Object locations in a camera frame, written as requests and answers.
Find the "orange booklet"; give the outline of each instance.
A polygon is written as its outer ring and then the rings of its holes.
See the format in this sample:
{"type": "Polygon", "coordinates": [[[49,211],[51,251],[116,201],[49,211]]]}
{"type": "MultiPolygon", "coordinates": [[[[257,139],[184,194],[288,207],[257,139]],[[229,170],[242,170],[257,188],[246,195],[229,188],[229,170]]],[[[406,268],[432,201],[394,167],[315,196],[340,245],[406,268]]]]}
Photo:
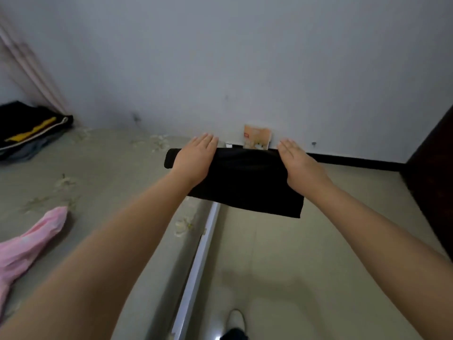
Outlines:
{"type": "Polygon", "coordinates": [[[266,128],[244,126],[244,148],[268,150],[272,131],[266,128]]]}

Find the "shoe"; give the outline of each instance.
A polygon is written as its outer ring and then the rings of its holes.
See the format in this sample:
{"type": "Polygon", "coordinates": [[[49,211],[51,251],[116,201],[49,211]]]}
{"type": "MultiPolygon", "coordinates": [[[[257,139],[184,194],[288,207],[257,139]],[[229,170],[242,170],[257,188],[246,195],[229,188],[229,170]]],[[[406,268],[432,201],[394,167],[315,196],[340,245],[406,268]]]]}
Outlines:
{"type": "Polygon", "coordinates": [[[228,320],[226,321],[226,331],[233,328],[239,328],[244,333],[246,332],[246,320],[244,319],[244,315],[238,310],[233,309],[230,311],[228,315],[228,320]]]}

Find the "baseboard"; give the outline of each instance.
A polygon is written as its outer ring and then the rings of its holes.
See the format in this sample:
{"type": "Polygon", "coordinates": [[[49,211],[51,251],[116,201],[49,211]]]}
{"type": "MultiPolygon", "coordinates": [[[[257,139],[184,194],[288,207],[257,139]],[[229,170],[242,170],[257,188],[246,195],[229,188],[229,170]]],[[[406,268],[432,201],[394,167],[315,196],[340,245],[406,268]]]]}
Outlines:
{"type": "MultiPolygon", "coordinates": [[[[242,148],[241,145],[233,144],[233,148],[242,148]]],[[[335,155],[324,155],[324,154],[313,154],[308,153],[316,161],[320,163],[328,163],[331,165],[342,165],[350,167],[360,167],[360,168],[369,168],[372,170],[389,170],[393,172],[402,171],[405,164],[398,162],[388,162],[388,161],[379,161],[379,160],[367,160],[367,159],[358,159],[355,157],[345,157],[345,156],[335,156],[335,155]]]]}

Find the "wall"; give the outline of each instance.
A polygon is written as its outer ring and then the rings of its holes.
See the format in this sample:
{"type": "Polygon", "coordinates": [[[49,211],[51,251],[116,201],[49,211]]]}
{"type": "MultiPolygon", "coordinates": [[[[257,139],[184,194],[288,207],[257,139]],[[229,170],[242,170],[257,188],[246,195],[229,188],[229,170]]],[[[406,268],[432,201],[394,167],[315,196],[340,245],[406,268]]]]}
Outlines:
{"type": "Polygon", "coordinates": [[[8,75],[0,67],[0,105],[19,100],[27,102],[24,92],[9,79],[8,75]]]}
{"type": "Polygon", "coordinates": [[[0,0],[85,125],[405,162],[453,104],[453,0],[0,0]],[[311,142],[316,148],[310,148],[311,142]]]}

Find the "dark pants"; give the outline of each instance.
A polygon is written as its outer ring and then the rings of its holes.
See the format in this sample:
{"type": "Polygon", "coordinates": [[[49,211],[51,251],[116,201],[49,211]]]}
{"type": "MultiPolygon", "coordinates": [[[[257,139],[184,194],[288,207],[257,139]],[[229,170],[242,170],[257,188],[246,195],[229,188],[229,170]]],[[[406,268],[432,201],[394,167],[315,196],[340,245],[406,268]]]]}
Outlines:
{"type": "Polygon", "coordinates": [[[246,333],[239,328],[230,329],[220,340],[248,340],[246,333]]]}

